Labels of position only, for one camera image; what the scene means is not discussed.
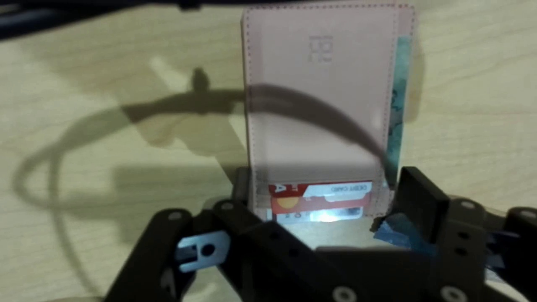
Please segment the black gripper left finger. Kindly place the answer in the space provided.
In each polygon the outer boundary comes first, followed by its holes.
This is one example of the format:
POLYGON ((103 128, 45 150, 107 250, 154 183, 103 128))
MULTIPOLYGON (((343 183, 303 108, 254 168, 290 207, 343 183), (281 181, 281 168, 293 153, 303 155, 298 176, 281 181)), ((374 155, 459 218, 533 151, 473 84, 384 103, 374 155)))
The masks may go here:
POLYGON ((241 302, 311 302, 310 257, 295 235, 236 202, 197 215, 167 208, 149 220, 103 302, 182 302, 196 272, 209 267, 241 302))

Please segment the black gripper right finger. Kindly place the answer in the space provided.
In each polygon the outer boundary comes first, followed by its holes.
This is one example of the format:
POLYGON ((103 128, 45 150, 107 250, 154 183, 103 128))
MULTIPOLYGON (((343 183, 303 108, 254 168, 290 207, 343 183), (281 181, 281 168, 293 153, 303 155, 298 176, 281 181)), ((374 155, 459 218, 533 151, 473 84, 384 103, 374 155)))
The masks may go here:
POLYGON ((489 213, 451 198, 417 168, 400 170, 389 215, 404 213, 436 255, 400 252, 385 292, 395 302, 511 302, 486 284, 491 270, 528 302, 537 299, 537 220, 530 207, 489 213))

